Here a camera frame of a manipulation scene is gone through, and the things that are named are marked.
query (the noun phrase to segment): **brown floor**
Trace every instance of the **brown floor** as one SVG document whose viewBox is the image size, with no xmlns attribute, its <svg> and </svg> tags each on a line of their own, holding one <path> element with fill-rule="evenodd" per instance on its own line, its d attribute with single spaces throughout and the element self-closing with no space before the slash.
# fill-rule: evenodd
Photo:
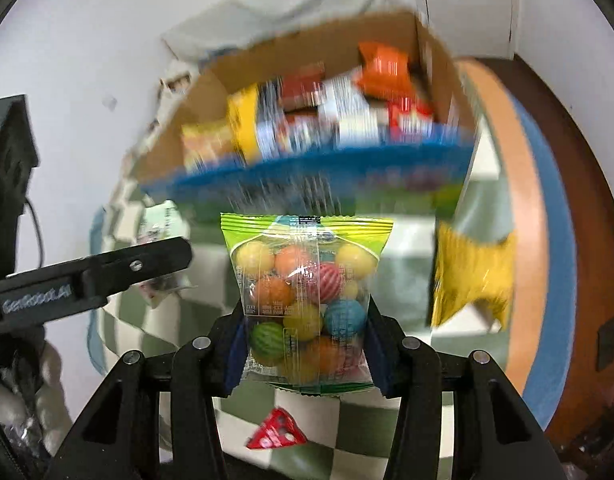
<svg viewBox="0 0 614 480">
<path fill-rule="evenodd" d="M 536 120 L 554 152 L 570 203 L 577 244 L 577 314 L 572 362 L 547 428 L 566 446 L 603 412 L 614 394 L 614 361 L 596 371 L 597 333 L 614 318 L 614 200 L 574 120 L 520 58 L 481 59 Z"/>
</svg>

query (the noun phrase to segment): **white fabric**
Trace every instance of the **white fabric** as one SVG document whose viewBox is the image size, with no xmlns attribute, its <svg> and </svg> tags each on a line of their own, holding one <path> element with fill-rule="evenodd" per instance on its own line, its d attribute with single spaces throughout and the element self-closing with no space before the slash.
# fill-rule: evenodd
<svg viewBox="0 0 614 480">
<path fill-rule="evenodd" d="M 401 4 L 402 0 L 223 0 L 162 38 L 178 59 L 198 62 L 225 47 L 242 48 L 274 34 Z"/>
</svg>

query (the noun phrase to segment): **green and white checkered cloth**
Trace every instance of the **green and white checkered cloth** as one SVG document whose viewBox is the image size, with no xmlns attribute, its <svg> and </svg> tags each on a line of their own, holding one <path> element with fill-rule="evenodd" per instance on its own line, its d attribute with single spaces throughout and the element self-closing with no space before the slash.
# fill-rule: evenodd
<svg viewBox="0 0 614 480">
<path fill-rule="evenodd" d="M 483 242 L 501 239 L 513 228 L 504 172 L 480 115 L 481 140 L 463 201 L 454 219 L 459 231 Z M 152 146 L 158 130 L 134 150 Z M 129 176 L 131 157 L 103 223 L 103 251 L 135 244 L 142 213 L 152 201 Z M 358 212 L 371 214 L 370 211 Z M 467 306 L 442 327 L 429 326 L 429 291 L 433 274 L 434 218 L 395 218 L 383 251 L 373 296 L 382 314 L 395 317 L 408 335 L 438 351 L 467 355 L 476 348 L 490 352 L 504 368 L 508 332 L 497 332 L 478 311 Z M 194 259 L 188 276 L 194 288 L 171 294 L 149 306 L 138 289 L 110 298 L 98 310 L 96 327 L 103 343 L 103 367 L 110 370 L 123 353 L 139 349 L 146 356 L 178 349 L 206 335 L 213 321 L 231 312 L 239 296 L 219 225 L 189 224 Z M 452 395 L 443 394 L 440 467 L 449 479 L 453 452 Z M 291 413 L 309 442 L 274 450 L 248 450 L 246 440 L 274 406 Z M 293 479 L 379 479 L 383 477 L 396 425 L 399 399 L 386 400 L 378 389 L 340 397 L 306 397 L 256 381 L 242 381 L 228 399 L 215 399 L 217 423 L 225 452 L 272 468 Z M 161 446 L 171 439 L 169 396 L 161 395 Z"/>
</svg>

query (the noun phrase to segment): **red striped gumball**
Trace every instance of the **red striped gumball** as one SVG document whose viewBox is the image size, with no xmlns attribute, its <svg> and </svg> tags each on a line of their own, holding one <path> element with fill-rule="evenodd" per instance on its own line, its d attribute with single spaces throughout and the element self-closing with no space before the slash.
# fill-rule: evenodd
<svg viewBox="0 0 614 480">
<path fill-rule="evenodd" d="M 338 266 L 333 262 L 322 262 L 319 272 L 307 282 L 307 296 L 315 304 L 330 303 L 340 295 L 341 284 Z"/>
</svg>

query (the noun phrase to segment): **blue gumball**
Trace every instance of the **blue gumball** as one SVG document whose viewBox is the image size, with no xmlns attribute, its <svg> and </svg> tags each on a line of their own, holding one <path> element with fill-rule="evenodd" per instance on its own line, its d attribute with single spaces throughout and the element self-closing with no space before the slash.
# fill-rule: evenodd
<svg viewBox="0 0 614 480">
<path fill-rule="evenodd" d="M 324 314 L 325 328 L 338 339 L 351 339 L 365 328 L 367 313 L 356 300 L 331 303 Z"/>
</svg>

